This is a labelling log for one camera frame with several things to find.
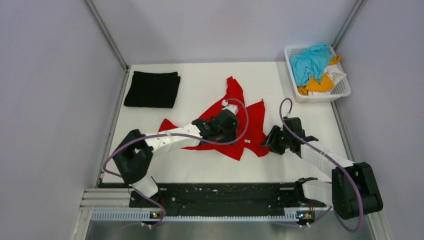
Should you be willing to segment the red t shirt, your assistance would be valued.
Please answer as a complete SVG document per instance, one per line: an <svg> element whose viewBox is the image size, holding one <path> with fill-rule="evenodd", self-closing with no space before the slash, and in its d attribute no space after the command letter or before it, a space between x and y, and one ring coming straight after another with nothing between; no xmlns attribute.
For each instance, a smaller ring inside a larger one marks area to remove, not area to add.
<svg viewBox="0 0 424 240"><path fill-rule="evenodd" d="M226 79L226 94L220 100L211 105L203 114L199 116L200 119L207 120L216 116L222 109L222 100L234 98L245 103L243 89L235 78L232 76ZM243 155L244 149L247 148L257 157L263 157L270 152L268 147L261 146L261 143L266 139L267 135L264 133L264 118L265 118L265 104L261 100L246 107L249 118L248 128L243 137L234 145L214 145L205 143L196 147L187 147L187 150L207 151L216 150L225 156L239 161Z"/></svg>

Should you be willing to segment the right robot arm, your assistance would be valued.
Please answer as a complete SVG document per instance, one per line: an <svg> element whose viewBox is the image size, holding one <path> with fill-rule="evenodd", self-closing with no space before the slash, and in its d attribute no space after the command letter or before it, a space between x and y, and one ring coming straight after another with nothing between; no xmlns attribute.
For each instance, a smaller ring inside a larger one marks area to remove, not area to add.
<svg viewBox="0 0 424 240"><path fill-rule="evenodd" d="M299 206L311 201L332 207L343 220L371 214L383 209L384 203L370 164L355 163L322 145L319 139L305 134L298 117L284 117L282 126L272 127L262 147L283 155L290 150L330 178L303 177L295 182L293 200Z"/></svg>

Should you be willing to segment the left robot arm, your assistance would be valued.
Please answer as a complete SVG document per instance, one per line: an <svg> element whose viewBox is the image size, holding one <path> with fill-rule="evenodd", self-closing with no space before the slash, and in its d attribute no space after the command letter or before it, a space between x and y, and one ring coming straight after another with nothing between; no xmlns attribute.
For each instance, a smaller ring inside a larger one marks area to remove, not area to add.
<svg viewBox="0 0 424 240"><path fill-rule="evenodd" d="M198 147L202 144L232 145L239 140L237 130L238 106L224 103L221 111L209 119L196 119L191 123L152 134L130 131L110 159L115 163L124 183L141 193L141 200L149 207L160 202L159 187L148 169L154 157L171 151Z"/></svg>

